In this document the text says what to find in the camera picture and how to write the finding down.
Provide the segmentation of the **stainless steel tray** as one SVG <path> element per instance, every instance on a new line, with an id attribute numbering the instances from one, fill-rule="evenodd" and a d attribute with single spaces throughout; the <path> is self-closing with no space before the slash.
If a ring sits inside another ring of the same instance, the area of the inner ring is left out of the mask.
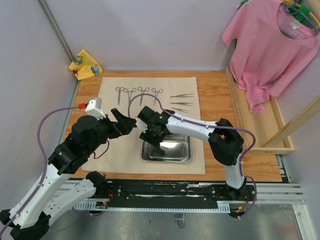
<path id="1" fill-rule="evenodd" d="M 159 147 L 144 141 L 141 158 L 146 162 L 186 164 L 191 159 L 190 137 L 177 133 L 167 135 Z"/>

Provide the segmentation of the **steel surgical forceps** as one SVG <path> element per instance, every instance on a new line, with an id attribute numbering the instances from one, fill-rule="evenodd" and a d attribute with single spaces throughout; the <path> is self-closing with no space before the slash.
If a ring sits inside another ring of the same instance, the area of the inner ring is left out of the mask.
<path id="1" fill-rule="evenodd" d="M 193 98 L 193 93 L 187 93 L 187 94 L 179 94 L 179 95 L 172 95 L 170 98 Z"/>

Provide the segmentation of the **steel hemostat clamp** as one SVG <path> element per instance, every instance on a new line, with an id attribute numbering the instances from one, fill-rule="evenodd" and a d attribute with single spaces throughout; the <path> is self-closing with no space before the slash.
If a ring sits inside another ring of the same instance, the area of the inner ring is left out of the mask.
<path id="1" fill-rule="evenodd" d="M 138 91 L 140 91 L 140 101 L 139 101 L 139 105 L 141 106 L 142 105 L 142 101 L 143 101 L 143 97 L 144 97 L 144 94 L 147 93 L 150 88 L 149 87 L 142 87 L 142 86 L 139 86 Z"/>

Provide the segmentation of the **steel surgical scissors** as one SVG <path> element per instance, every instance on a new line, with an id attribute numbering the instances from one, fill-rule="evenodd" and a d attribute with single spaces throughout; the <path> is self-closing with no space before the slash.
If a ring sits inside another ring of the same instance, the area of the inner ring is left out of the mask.
<path id="1" fill-rule="evenodd" d="M 122 94 L 122 92 L 125 91 L 125 88 L 122 87 L 122 86 L 121 86 L 121 87 L 117 86 L 117 87 L 115 88 L 115 91 L 117 92 L 117 104 L 120 105 L 120 102 L 121 102 L 121 94 Z"/>

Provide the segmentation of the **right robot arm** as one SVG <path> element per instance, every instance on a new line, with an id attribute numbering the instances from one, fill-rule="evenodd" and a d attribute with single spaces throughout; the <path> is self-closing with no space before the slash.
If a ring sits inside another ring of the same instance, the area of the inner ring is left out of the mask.
<path id="1" fill-rule="evenodd" d="M 214 158 L 224 167 L 227 196 L 238 200 L 244 195 L 245 177 L 240 166 L 244 140 L 228 120 L 202 121 L 169 110 L 159 113 L 145 106 L 136 117 L 136 125 L 141 130 L 140 139 L 155 148 L 172 134 L 209 144 Z"/>

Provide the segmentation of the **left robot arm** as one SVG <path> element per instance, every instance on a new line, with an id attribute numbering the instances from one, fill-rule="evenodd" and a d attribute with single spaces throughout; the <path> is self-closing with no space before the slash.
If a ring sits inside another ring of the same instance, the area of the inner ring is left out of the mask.
<path id="1" fill-rule="evenodd" d="M 80 117 L 65 141 L 50 157 L 45 157 L 43 173 L 25 197 L 12 209 L 1 211 L 0 221 L 5 228 L 12 228 L 13 239 L 39 240 L 77 203 L 93 196 L 101 198 L 108 192 L 105 177 L 92 171 L 68 192 L 52 198 L 100 145 L 128 135 L 135 128 L 137 121 L 134 118 L 122 115 L 115 108 L 111 112 L 115 121 L 107 115 L 96 117 L 92 113 Z"/>

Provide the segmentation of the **long steel hemostat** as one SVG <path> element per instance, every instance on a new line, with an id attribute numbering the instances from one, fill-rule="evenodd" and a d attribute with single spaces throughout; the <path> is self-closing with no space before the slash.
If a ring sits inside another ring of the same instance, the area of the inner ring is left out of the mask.
<path id="1" fill-rule="evenodd" d="M 155 106 L 156 105 L 156 102 L 157 102 L 157 99 L 158 99 L 158 96 L 159 96 L 159 94 L 162 94 L 163 93 L 163 89 L 162 88 L 160 88 L 160 89 L 156 89 L 156 88 L 152 88 L 151 89 L 151 92 L 153 93 L 153 95 L 154 95 L 154 101 L 153 101 L 153 105 Z"/>

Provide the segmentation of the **beige cloth wrap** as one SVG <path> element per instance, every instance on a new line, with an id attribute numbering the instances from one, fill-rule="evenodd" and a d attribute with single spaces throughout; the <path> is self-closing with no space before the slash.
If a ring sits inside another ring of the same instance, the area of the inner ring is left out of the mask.
<path id="1" fill-rule="evenodd" d="M 121 93 L 118 105 L 116 87 L 128 90 L 136 88 L 128 104 L 128 95 Z M 140 91 L 138 87 L 148 87 L 149 91 L 143 96 L 140 106 Z M 163 89 L 158 95 L 154 105 L 152 88 Z M 194 94 L 194 97 L 170 98 L 170 96 Z M 189 113 L 175 111 L 176 113 L 199 120 L 201 118 L 198 86 L 196 77 L 103 77 L 98 97 L 102 99 L 101 110 L 108 115 L 111 121 L 115 117 L 111 109 L 116 108 L 121 114 L 135 118 L 143 107 L 161 113 L 162 109 L 172 108 L 189 110 Z M 176 105 L 171 102 L 193 103 L 193 106 Z M 125 174 L 199 174 L 205 173 L 204 143 L 196 138 L 190 139 L 191 158 L 188 163 L 149 162 L 142 159 L 143 141 L 140 139 L 141 131 L 134 128 L 129 135 L 111 139 L 107 144 L 101 145 L 96 151 L 97 159 L 89 158 L 82 169 L 84 171 L 98 171 Z"/>

